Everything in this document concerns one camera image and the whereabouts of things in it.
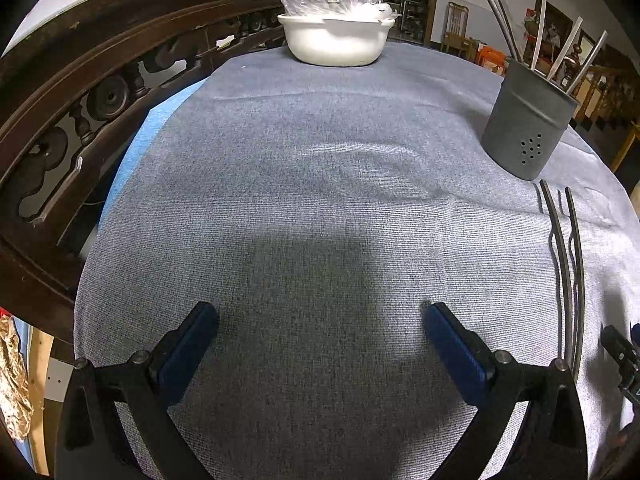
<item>utensil holder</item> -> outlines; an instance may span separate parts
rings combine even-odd
[[[529,67],[509,61],[481,144],[509,173],[533,180],[558,145],[578,101]]]

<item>blue cloth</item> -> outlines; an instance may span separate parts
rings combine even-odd
[[[102,218],[104,218],[111,208],[111,205],[113,205],[122,187],[127,183],[131,173],[136,169],[136,166],[146,153],[149,145],[156,138],[160,128],[162,128],[166,120],[171,117],[176,108],[185,102],[205,81],[206,79],[203,79],[191,86],[187,86],[187,88],[169,97],[158,106],[151,108],[149,115],[146,117],[145,122],[142,123],[142,126],[140,126],[136,136],[133,138],[133,142],[120,163],[116,177],[113,179],[113,184],[111,184],[111,189],[107,195],[107,201],[104,203],[100,223],[102,223]]]

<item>metal tong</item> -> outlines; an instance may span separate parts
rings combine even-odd
[[[498,20],[498,25],[500,25],[500,30],[504,36],[505,41],[507,42],[507,46],[509,47],[509,52],[511,53],[511,57],[513,59],[517,59],[519,62],[522,62],[522,54],[516,45],[516,40],[513,35],[513,27],[511,26],[511,13],[509,12],[509,7],[507,6],[506,0],[487,0],[491,10],[494,12],[496,19]]]
[[[560,278],[562,282],[562,296],[564,303],[564,353],[563,358],[570,364],[574,381],[577,383],[580,372],[580,361],[582,359],[582,340],[584,338],[584,262],[582,260],[582,244],[580,242],[580,229],[578,228],[578,218],[575,212],[574,197],[571,189],[564,188],[566,201],[569,207],[569,219],[574,240],[575,256],[575,285],[577,288],[577,301],[575,305],[575,325],[574,306],[572,301],[573,291],[571,288],[571,276],[569,274],[569,259],[564,246],[564,237],[556,205],[548,185],[545,180],[540,180],[542,194],[545,197],[546,208],[551,218],[551,229],[558,248],[558,259],[560,263]]]

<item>wooden post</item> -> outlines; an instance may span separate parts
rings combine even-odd
[[[595,92],[595,89],[596,89],[596,86],[598,85],[599,80],[600,78],[598,77],[598,75],[594,74],[593,79],[591,80],[591,86],[589,86],[589,91],[587,92],[587,95],[584,98],[584,101],[582,101],[582,106],[580,107],[580,110],[578,110],[578,113],[575,115],[575,121],[577,123],[581,122],[584,119],[587,108],[589,107],[589,103],[591,102],[591,98],[593,97],[593,92]]]
[[[632,123],[631,131],[629,131],[629,134],[628,136],[626,136],[624,144],[620,148],[620,151],[616,155],[616,158],[613,159],[613,162],[609,167],[611,170],[611,173],[615,173],[618,170],[618,168],[620,167],[620,164],[626,157],[626,154],[629,152],[629,150],[631,149],[631,146],[634,143],[634,140],[636,139],[640,139],[640,126],[638,126],[638,124],[636,123]]]

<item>dark wooden frame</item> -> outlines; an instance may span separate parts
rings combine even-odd
[[[438,0],[429,0],[429,10],[427,11],[427,22],[424,26],[424,46],[431,46],[431,35],[433,34],[433,22],[436,16],[436,5]]]
[[[88,0],[2,58],[0,305],[72,341],[84,262],[62,240],[83,203],[153,106],[233,56],[282,44],[280,12],[280,0]],[[146,87],[140,64],[153,73],[179,60],[180,73]],[[23,218],[21,201],[67,155],[67,134],[56,126],[64,118],[80,147],[37,213]]]

